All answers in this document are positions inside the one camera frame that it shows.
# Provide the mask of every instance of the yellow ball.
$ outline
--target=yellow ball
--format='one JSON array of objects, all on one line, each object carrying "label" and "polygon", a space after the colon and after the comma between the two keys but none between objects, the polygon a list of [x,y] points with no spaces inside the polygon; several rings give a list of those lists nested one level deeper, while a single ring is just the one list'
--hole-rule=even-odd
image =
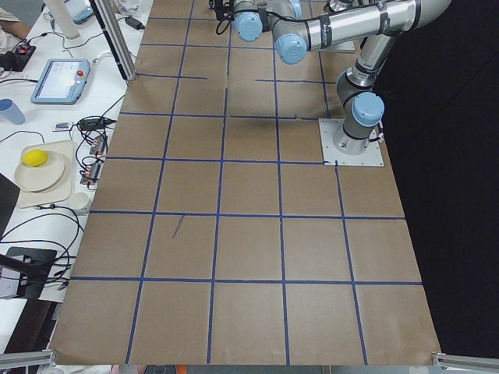
[{"label": "yellow ball", "polygon": [[48,153],[44,150],[31,150],[23,157],[23,164],[27,166],[41,166],[47,162]]}]

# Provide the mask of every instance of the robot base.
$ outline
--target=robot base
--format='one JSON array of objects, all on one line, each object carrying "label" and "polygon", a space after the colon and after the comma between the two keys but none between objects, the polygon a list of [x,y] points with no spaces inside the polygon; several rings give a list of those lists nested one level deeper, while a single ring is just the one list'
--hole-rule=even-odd
[{"label": "robot base", "polygon": [[[378,142],[369,143],[366,150],[358,156],[344,154],[334,146],[334,132],[338,127],[343,126],[343,122],[343,119],[319,119],[324,164],[332,166],[335,166],[337,163],[339,166],[384,166]],[[376,136],[376,131],[373,130],[371,138],[375,138]]]}]

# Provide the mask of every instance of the black plug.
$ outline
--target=black plug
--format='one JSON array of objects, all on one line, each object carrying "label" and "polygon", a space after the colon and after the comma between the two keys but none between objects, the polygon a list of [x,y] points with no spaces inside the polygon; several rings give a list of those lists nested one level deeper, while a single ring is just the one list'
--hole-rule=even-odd
[{"label": "black plug", "polygon": [[134,28],[135,30],[143,30],[146,28],[138,19],[135,19],[132,16],[126,17],[125,23],[128,26]]}]

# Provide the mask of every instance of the white cylinder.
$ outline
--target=white cylinder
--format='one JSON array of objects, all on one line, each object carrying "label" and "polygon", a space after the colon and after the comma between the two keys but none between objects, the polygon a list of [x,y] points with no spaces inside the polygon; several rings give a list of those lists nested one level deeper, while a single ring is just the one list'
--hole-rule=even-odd
[{"label": "white cylinder", "polygon": [[80,36],[80,32],[76,28],[63,0],[44,0],[44,3],[67,39],[76,39]]}]

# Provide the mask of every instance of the black curtain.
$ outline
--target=black curtain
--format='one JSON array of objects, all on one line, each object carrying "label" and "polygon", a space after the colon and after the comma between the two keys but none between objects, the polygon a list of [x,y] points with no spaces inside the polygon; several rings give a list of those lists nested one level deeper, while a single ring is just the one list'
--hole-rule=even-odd
[{"label": "black curtain", "polygon": [[402,35],[375,91],[441,350],[499,358],[499,0]]}]

